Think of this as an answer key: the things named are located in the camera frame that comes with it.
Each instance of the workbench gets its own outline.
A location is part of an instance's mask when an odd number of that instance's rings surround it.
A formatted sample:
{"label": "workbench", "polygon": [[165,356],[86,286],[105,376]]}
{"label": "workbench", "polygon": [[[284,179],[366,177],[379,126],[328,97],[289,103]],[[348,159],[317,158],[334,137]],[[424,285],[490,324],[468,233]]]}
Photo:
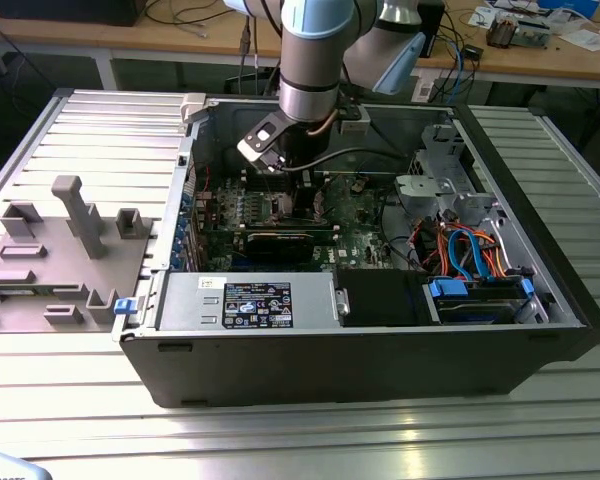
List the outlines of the workbench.
{"label": "workbench", "polygon": [[[176,9],[199,4],[204,5],[198,0],[174,0]],[[477,80],[600,88],[600,51],[589,52],[556,37],[546,49],[488,47],[486,30],[466,24],[470,11],[480,4],[479,0],[449,2],[449,13],[465,42],[484,49]],[[225,9],[224,4],[218,2],[211,8],[191,12],[192,16],[186,18],[200,18]],[[166,21],[171,19],[166,2],[158,3],[152,14]],[[139,18],[134,27],[0,18],[0,28],[25,52],[92,58],[105,90],[118,90],[112,65],[116,59],[237,65],[244,17],[230,13],[205,23],[202,31],[208,34],[206,39],[172,25],[155,23],[145,16]],[[265,21],[258,24],[258,44],[259,65],[274,66],[280,55],[280,41]],[[9,45],[0,38],[0,52],[9,50]],[[454,68],[453,63],[446,45],[437,41],[431,58],[420,59],[412,74],[418,77],[413,100],[426,101],[433,82],[446,77],[449,69]]]}
{"label": "workbench", "polygon": [[[57,175],[80,175],[103,216],[125,207],[154,220],[136,291],[146,293],[182,98],[54,97],[0,173],[0,215],[10,201],[31,201],[45,217],[66,217],[49,188]],[[599,178],[546,119],[474,110],[500,132],[499,152],[600,306]],[[508,396],[170,410],[153,403],[110,333],[0,334],[0,451],[55,480],[600,480],[600,345]]]}

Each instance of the barcode sticker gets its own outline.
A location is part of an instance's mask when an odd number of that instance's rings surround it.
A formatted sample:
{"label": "barcode sticker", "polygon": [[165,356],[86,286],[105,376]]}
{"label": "barcode sticker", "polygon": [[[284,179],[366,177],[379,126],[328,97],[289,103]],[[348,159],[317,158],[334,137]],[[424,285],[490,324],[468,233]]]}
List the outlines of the barcode sticker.
{"label": "barcode sticker", "polygon": [[227,283],[227,277],[200,277],[198,280],[198,288],[222,290],[225,283]]}

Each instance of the warning label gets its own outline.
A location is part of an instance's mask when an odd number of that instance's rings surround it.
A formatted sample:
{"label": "warning label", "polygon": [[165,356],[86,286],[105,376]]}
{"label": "warning label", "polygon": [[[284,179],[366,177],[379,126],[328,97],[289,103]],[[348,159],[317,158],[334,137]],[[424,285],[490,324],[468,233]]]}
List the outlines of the warning label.
{"label": "warning label", "polygon": [[293,307],[289,283],[226,283],[224,328],[291,328]]}

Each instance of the motherboard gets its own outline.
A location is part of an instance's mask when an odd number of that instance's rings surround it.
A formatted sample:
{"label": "motherboard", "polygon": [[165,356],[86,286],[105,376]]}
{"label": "motherboard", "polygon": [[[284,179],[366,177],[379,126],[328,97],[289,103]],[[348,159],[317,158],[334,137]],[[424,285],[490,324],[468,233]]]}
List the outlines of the motherboard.
{"label": "motherboard", "polygon": [[292,212],[292,199],[271,179],[208,186],[195,203],[202,270],[393,268],[378,226],[381,190],[367,182],[356,174],[327,176],[305,215]]}

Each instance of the black computer case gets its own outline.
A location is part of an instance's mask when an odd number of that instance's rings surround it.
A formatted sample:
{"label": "black computer case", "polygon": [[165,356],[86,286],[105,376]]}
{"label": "black computer case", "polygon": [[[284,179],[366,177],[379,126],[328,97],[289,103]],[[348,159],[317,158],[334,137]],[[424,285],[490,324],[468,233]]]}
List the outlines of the black computer case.
{"label": "black computer case", "polygon": [[0,16],[133,26],[147,0],[0,0]]}

